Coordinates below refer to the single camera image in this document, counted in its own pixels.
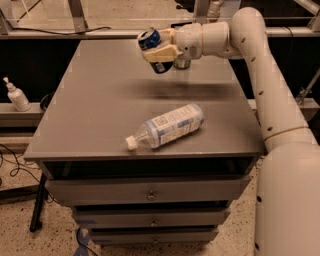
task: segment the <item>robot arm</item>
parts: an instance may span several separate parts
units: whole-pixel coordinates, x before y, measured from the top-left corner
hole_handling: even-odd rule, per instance
[[[160,35],[166,43],[144,51],[145,60],[245,59],[268,150],[257,188],[255,255],[319,255],[320,147],[272,56],[261,14],[243,8],[230,26],[191,24]],[[162,51],[164,45],[174,50]]]

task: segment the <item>plastic bottle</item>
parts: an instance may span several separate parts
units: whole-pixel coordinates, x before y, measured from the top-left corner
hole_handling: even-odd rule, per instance
[[[145,121],[134,136],[126,138],[128,149],[157,148],[197,130],[204,121],[201,108],[191,103]]]
[[[31,104],[23,91],[10,83],[7,77],[3,78],[3,81],[6,82],[6,86],[9,90],[8,97],[16,109],[21,112],[29,110],[31,108]]]

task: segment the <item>can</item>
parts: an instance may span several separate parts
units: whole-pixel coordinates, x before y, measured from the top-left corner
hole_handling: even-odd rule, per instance
[[[138,35],[138,44],[142,51],[156,48],[161,43],[161,38],[159,32],[150,27]],[[152,62],[150,63],[152,69],[157,74],[162,74],[167,72],[173,65],[171,62]]]

